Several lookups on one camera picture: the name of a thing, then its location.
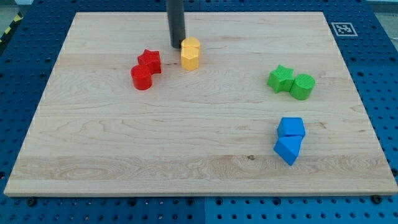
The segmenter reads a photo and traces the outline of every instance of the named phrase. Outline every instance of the wooden board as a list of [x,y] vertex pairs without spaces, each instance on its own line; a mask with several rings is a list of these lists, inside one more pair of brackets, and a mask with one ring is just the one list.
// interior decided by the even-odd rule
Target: wooden board
[[[5,194],[397,192],[322,13],[187,13],[186,24],[202,44],[192,72],[165,13],[77,13]],[[144,49],[160,51],[163,73],[138,91],[129,71]],[[278,64],[315,77],[309,100],[266,86]],[[307,129],[292,167],[273,151],[283,116]]]

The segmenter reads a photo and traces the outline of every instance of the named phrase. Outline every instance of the red star-shaped block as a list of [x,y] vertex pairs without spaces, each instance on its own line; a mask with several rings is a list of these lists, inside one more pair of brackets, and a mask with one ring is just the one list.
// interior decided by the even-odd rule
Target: red star-shaped block
[[144,50],[144,53],[138,56],[139,65],[147,65],[150,68],[151,74],[162,73],[160,66],[160,54],[159,51]]

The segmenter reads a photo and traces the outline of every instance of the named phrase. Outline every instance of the green star-shaped block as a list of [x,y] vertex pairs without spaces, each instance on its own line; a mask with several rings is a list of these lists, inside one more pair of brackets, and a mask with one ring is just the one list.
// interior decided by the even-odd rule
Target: green star-shaped block
[[278,65],[277,69],[270,72],[267,85],[274,89],[275,93],[290,91],[294,82],[293,68]]

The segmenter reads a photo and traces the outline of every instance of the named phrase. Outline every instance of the blue block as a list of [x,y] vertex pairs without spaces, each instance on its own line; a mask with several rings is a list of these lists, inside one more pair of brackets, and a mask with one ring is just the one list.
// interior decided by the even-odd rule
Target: blue block
[[305,136],[302,118],[282,118],[278,126],[278,137]]
[[282,137],[276,142],[274,150],[291,166],[299,156],[302,141],[301,136]]

